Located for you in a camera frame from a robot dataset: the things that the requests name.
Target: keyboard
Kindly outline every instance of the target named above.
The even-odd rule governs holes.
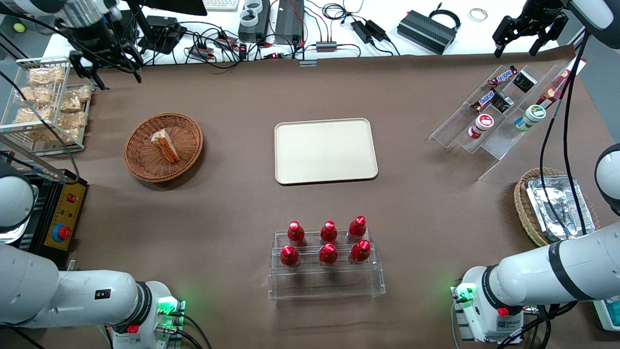
[[[235,12],[239,7],[239,0],[202,0],[207,11]]]

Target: green light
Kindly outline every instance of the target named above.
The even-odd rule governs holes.
[[[458,292],[458,295],[462,300],[466,300],[467,302],[469,302],[472,300],[472,298],[474,298],[474,293],[476,292],[476,284],[462,283],[456,287],[456,291]]]
[[[172,296],[162,297],[157,301],[157,312],[165,315],[175,311],[179,302]]]

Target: tape roll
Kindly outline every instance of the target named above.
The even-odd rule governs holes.
[[[473,20],[474,22],[484,22],[484,20],[489,18],[489,14],[487,13],[487,11],[479,8],[469,10],[467,16],[470,20]]]
[[[259,23],[259,14],[251,8],[245,8],[239,14],[239,22],[244,27],[253,27]]]
[[[262,0],[246,0],[245,7],[246,9],[253,9],[256,13],[260,13],[263,11],[263,2]]]

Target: sandwich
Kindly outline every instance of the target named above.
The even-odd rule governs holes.
[[[169,163],[179,161],[177,150],[174,148],[170,136],[168,136],[168,132],[166,132],[165,129],[155,132],[153,136],[151,136],[151,143],[153,143],[155,149],[165,161]]]

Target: emergency stop button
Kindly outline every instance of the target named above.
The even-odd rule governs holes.
[[[71,227],[65,224],[56,224],[54,229],[51,231],[51,237],[55,242],[63,242],[71,237]]]
[[[499,316],[508,316],[508,315],[510,315],[510,312],[508,311],[507,308],[499,308],[499,309],[497,309],[497,315],[499,315]]]

